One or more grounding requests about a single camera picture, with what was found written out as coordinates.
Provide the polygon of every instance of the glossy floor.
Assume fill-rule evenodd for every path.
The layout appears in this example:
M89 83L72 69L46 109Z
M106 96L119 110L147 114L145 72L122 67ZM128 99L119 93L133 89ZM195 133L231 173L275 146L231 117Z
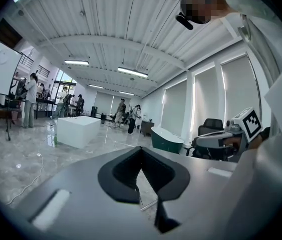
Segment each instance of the glossy floor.
M86 148L78 149L55 143L54 134L57 126L50 119L39 118L35 120L35 127L28 129L12 125L11 141L7 140L5 120L0 119L0 200L8 203L39 175L42 159L37 156L38 153L42 154L44 163L41 176L12 202L10 206L13 208L32 189L71 163L115 150L152 146L151 137L144 137L137 129L133 135L129 135L125 130L110 128L110 125L109 122L102 124L99 133ZM142 172L137 178L137 185L144 206L157 199ZM156 207L153 206L144 213L149 219L154 220L155 212Z

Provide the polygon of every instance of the pants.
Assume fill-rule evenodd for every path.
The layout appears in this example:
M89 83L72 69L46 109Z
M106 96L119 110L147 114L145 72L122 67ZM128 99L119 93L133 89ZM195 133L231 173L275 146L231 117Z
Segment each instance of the pants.
M56 110L54 111L52 118L55 119L58 116L58 113L60 113L60 117L64 117L64 103L57 104Z
M133 133L134 126L135 126L135 120L133 118L130 118L129 129L127 131L129 134Z
M80 109L80 108L76 108L75 115L76 115L77 117L79 117L80 114L81 114L81 109Z
M119 124L119 127L120 127L120 124L121 124L121 122L122 122L122 117L123 117L123 114L122 114L122 112L117 112L116 113L116 117L115 117L115 126L116 126L116 124L118 123Z
M29 100L25 101L25 118L23 123L24 128L34 127L34 105L35 103L31 103Z

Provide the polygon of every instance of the black chair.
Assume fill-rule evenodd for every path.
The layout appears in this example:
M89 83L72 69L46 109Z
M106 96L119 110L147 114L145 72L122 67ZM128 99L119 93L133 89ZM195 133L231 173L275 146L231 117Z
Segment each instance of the black chair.
M203 125L199 126L198 135L201 136L201 135L204 135L204 134L210 134L210 133L214 133L214 132L218 132L218 131L222 131L222 130L224 130L222 120L208 118L208 119L205 120ZM202 155L204 157L210 156L208 154L208 150L206 150L206 148L196 148L196 139L197 138L198 137L194 138L194 140L191 143L191 147L185 147L186 155L189 156L191 149L196 149L196 150L193 151L194 156L195 156L197 151L199 151L200 154L203 153Z

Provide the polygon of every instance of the chair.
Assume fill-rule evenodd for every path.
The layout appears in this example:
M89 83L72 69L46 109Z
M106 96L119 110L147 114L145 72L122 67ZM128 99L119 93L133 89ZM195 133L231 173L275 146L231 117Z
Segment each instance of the chair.
M223 128L223 122L220 119L213 119L213 118L208 118L204 121L203 125L199 126L198 129L198 135L204 135L204 134L210 134L218 131L224 130ZM194 138L194 140L191 143L191 147L185 147L186 149L186 155L189 156L190 150L196 148L196 139L198 137Z

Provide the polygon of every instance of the floor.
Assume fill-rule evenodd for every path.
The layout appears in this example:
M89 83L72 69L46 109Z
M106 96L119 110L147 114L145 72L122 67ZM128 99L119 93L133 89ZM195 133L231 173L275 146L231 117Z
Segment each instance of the floor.
M144 137L139 130L135 129L133 135L128 135L124 130L111 128L112 123L106 121L88 146L78 149L55 143L54 134L57 126L54 124L53 120L39 118L35 120L34 128L24 129L12 125L11 141L7 141L5 120L0 119L0 200L4 203L10 202L39 175L42 160L37 153L42 154L44 163L41 176L21 196L14 199L10 207L15 208L32 189L71 163L129 147L152 146L151 137ZM157 199L142 172L137 178L137 185L143 206ZM156 206L143 213L154 222Z

